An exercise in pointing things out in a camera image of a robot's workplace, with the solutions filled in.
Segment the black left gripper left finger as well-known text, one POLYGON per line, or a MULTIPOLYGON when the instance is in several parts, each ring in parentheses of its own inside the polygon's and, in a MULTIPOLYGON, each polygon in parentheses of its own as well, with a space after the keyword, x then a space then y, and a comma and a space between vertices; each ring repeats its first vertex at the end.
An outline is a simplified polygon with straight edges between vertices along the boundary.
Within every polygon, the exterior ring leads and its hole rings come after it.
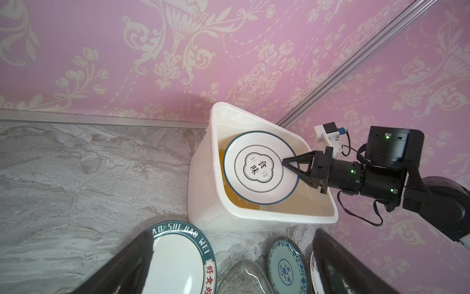
POLYGON ((151 231, 140 233, 73 293, 142 293, 153 257, 153 241, 151 231))

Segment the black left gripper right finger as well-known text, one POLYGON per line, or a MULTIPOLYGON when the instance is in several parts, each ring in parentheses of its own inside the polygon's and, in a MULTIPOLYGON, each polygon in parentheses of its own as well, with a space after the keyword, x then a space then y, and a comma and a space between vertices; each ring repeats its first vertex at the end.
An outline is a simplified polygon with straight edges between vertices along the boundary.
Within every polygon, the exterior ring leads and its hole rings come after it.
POLYGON ((322 229, 315 233, 313 255, 326 294, 397 293, 322 229))

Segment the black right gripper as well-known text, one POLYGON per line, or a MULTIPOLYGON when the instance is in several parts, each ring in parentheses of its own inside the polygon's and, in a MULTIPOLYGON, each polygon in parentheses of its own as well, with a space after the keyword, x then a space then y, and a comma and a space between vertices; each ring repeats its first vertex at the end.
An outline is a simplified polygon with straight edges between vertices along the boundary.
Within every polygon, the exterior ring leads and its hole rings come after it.
POLYGON ((325 194, 329 188, 349 195, 360 193, 364 184, 364 165, 353 161, 335 159, 332 147, 325 151, 310 151, 298 156, 285 158, 282 165, 295 173, 308 186, 325 194))

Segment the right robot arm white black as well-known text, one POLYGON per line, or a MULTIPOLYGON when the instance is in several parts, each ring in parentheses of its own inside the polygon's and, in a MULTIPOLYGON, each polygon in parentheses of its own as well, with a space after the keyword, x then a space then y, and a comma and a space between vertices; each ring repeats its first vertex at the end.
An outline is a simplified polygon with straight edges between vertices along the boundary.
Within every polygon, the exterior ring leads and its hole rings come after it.
POLYGON ((470 192, 441 176, 421 177, 419 172, 424 134, 416 129, 372 126, 368 139, 354 150, 343 145, 340 136, 349 136, 335 123, 315 127, 315 135, 325 150, 314 150, 282 160, 282 165, 306 185, 325 194, 362 195, 372 198, 378 213, 380 203, 388 212, 395 208, 417 213, 450 240, 470 246, 470 192), (356 160, 337 159, 338 154, 356 160))

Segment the white plate red green rim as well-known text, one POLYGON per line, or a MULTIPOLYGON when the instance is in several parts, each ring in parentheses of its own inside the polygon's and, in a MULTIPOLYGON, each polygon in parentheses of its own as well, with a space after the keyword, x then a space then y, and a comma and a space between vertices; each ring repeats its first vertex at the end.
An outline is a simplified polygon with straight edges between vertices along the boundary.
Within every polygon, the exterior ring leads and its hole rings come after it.
POLYGON ((311 280, 312 280, 313 293, 325 294, 324 289, 323 289, 323 284, 319 275, 317 261, 316 261, 314 252, 312 252, 311 257, 310 257, 310 275, 311 275, 311 280))

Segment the yellow scalloped dotted plate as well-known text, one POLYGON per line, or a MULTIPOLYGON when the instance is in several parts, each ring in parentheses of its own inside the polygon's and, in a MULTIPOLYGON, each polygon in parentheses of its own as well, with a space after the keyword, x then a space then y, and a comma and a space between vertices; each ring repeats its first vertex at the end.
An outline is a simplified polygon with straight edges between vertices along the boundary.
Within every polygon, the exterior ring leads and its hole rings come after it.
POLYGON ((228 182, 226 180, 226 177, 225 177, 225 174, 224 174, 224 171, 223 171, 223 157, 224 157, 224 155, 225 155, 225 150, 220 149, 219 150, 220 168, 221 168, 221 171, 222 171, 222 180, 223 180, 223 186, 224 186, 226 196, 231 201, 231 203, 236 205, 237 207, 245 208, 245 209, 259 210, 260 209, 259 205, 254 205, 253 203, 247 202, 246 200, 244 200, 243 198, 238 196, 232 190, 230 185, 228 184, 228 182))

